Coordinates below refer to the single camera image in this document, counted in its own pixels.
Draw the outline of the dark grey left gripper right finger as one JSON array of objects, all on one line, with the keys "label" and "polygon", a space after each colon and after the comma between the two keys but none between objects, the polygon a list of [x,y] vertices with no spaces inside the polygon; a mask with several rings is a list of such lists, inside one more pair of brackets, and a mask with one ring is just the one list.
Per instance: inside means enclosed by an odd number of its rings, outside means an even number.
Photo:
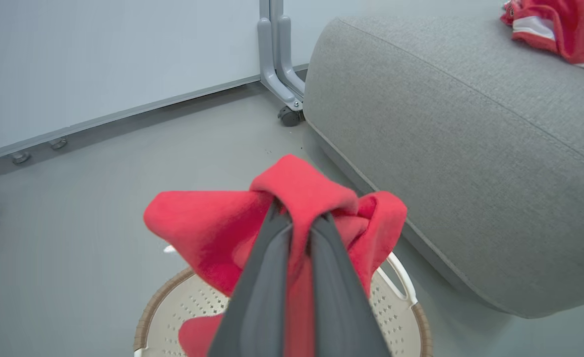
[{"label": "dark grey left gripper right finger", "polygon": [[333,215],[310,228],[317,357],[389,357],[390,351]]}]

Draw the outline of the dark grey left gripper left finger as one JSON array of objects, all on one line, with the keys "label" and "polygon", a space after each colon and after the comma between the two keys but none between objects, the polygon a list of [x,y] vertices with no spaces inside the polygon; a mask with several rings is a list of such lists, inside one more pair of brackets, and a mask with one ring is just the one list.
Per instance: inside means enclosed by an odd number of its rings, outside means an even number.
[{"label": "dark grey left gripper left finger", "polygon": [[283,357],[293,223],[274,200],[252,246],[209,357]]}]

